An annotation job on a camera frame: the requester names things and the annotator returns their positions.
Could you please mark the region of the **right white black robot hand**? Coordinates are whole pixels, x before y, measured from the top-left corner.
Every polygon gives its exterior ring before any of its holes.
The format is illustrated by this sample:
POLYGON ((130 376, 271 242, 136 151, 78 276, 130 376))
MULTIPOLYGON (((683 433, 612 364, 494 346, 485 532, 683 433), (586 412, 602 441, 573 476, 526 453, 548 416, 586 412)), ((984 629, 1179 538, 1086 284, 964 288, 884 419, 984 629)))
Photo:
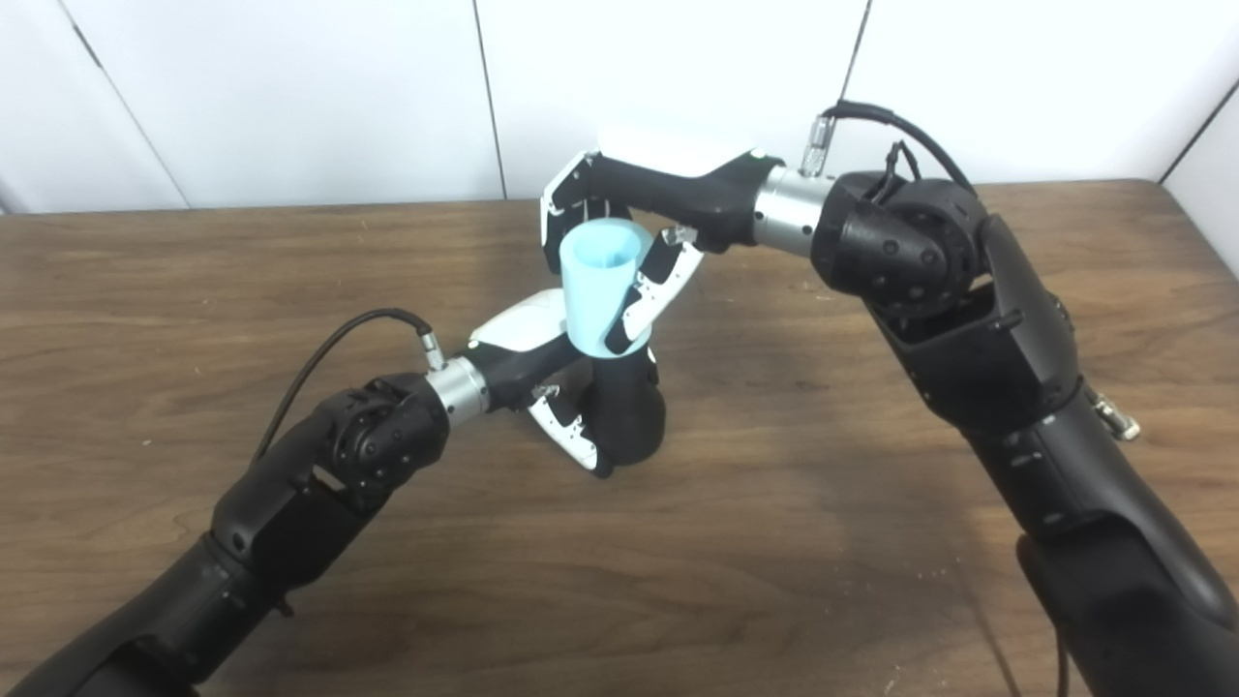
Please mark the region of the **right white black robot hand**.
POLYGON ((787 172, 753 147, 712 151, 605 137, 540 196, 541 248, 563 285, 567 334, 589 357, 650 340, 704 256, 756 246, 766 198, 787 172))

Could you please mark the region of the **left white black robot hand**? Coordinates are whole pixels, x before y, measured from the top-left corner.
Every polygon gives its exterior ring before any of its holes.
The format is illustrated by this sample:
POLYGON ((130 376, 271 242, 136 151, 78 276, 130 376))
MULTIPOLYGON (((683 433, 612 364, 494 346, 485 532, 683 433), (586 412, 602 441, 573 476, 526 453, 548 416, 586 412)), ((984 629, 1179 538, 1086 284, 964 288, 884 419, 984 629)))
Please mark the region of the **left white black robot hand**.
POLYGON ((460 354, 479 376, 487 413, 529 413, 563 453, 598 479, 646 462, 663 444, 667 404, 647 343, 589 357, 567 334, 561 288, 544 288, 489 318, 460 354))

